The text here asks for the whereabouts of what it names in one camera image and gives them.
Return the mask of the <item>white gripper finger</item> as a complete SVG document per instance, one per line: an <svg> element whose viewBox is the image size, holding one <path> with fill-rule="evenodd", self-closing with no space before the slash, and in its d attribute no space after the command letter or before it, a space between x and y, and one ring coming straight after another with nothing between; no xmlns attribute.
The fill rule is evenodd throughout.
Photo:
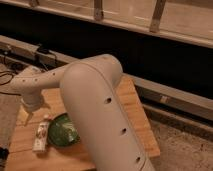
<svg viewBox="0 0 213 171"><path fill-rule="evenodd" d="M32 112L27 113L27 118L26 118L26 120L25 120L25 122L24 122L24 126L27 126L27 125L28 125L28 123L29 123L29 121L32 119L32 117L33 117L33 113L32 113Z"/></svg>

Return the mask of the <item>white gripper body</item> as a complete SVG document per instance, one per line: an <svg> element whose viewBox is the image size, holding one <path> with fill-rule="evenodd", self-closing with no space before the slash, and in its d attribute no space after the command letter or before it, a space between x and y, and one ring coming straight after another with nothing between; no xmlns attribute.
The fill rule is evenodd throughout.
<svg viewBox="0 0 213 171"><path fill-rule="evenodd" d="M23 98L21 100L21 102L22 102L24 109L27 112L34 112L34 111L40 109L41 106L43 105L43 98L42 97L31 98L31 99Z"/></svg>

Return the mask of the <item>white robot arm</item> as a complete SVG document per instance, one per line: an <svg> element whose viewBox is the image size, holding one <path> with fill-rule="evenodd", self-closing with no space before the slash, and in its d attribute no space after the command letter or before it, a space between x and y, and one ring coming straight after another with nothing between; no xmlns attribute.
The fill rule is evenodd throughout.
<svg viewBox="0 0 213 171"><path fill-rule="evenodd" d="M116 94L122 76L120 61L102 54L46 72L29 66L11 86L29 112L42 106L44 89L59 89L97 171L155 171Z"/></svg>

